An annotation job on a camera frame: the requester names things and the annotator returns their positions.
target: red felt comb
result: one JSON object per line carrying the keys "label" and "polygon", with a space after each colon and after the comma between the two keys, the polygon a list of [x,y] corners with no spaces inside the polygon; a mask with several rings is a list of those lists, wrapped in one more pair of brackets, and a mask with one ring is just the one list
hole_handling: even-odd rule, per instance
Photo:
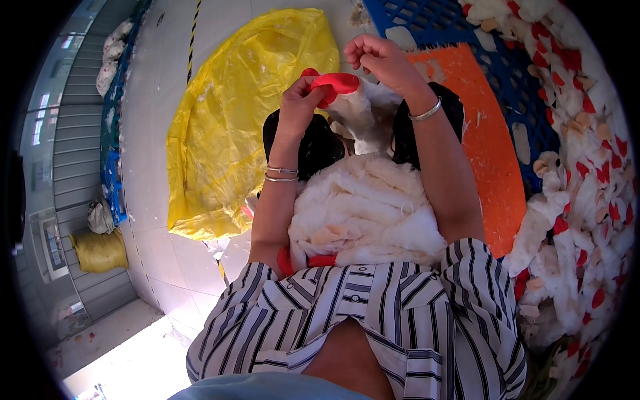
{"label": "red felt comb", "polygon": [[300,76],[318,77],[318,79],[316,79],[311,84],[311,86],[307,88],[307,93],[310,93],[318,86],[328,85],[331,87],[324,98],[320,100],[318,108],[327,108],[329,104],[335,101],[335,98],[338,95],[353,93],[358,90],[358,86],[360,86],[360,80],[356,75],[345,74],[343,72],[332,72],[330,74],[320,75],[318,71],[314,70],[313,68],[307,68],[302,71],[302,74],[300,74]]}

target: silver bangle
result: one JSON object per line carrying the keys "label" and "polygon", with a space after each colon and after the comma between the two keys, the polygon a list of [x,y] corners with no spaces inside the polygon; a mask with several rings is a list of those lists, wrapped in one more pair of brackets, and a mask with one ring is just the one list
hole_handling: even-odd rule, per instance
{"label": "silver bangle", "polygon": [[273,168],[268,165],[267,171],[275,171],[277,173],[298,173],[298,170],[288,170],[287,168]]}
{"label": "silver bangle", "polygon": [[442,98],[438,96],[438,102],[436,103],[435,106],[433,106],[432,109],[418,116],[411,116],[411,114],[409,114],[409,119],[411,121],[424,121],[425,119],[429,118],[431,115],[434,115],[440,109],[441,104],[442,104]]}
{"label": "silver bangle", "polygon": [[295,178],[291,178],[291,179],[285,179],[285,178],[272,178],[267,176],[267,174],[264,174],[264,178],[266,180],[270,180],[271,182],[293,182],[294,180],[298,180],[298,177]]}

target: yellow black warning tape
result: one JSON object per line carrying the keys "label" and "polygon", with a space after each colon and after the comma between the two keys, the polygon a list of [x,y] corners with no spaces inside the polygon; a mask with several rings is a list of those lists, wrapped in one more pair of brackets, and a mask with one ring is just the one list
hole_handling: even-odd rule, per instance
{"label": "yellow black warning tape", "polygon": [[198,22],[198,12],[200,12],[200,3],[202,0],[198,0],[196,5],[196,13],[193,16],[193,26],[191,27],[191,41],[189,42],[189,72],[187,73],[187,84],[191,80],[191,66],[193,64],[193,37],[196,33],[196,23]]}

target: woman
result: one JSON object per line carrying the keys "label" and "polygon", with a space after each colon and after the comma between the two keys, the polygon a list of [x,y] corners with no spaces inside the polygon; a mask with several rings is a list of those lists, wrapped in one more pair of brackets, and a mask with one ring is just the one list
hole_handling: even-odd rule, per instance
{"label": "woman", "polygon": [[[280,271],[297,170],[307,179],[344,155],[330,132],[323,136],[324,118],[314,116],[326,89],[305,96],[315,77],[301,77],[265,123],[269,169],[249,264],[189,349],[187,371],[199,382],[176,398],[515,398],[526,376],[515,299],[508,274],[483,244],[474,176],[450,123],[461,131],[452,93],[437,88],[447,97],[441,104],[389,40],[360,35],[344,52],[354,69],[362,66],[404,98],[394,159],[422,170],[449,243],[442,272],[408,262],[308,268],[289,277]],[[313,153],[301,142],[315,142]]]}

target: yellow plastic bag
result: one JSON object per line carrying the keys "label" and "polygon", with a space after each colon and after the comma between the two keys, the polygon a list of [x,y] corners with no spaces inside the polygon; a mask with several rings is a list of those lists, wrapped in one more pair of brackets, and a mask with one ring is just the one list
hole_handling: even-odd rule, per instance
{"label": "yellow plastic bag", "polygon": [[129,268],[120,229],[110,234],[87,232],[78,237],[69,235],[69,239],[76,249],[80,271],[107,272],[116,267]]}
{"label": "yellow plastic bag", "polygon": [[205,61],[167,134],[170,232],[213,240],[251,227],[241,207],[264,181],[262,124],[308,67],[340,67],[329,24],[315,8],[261,15]]}

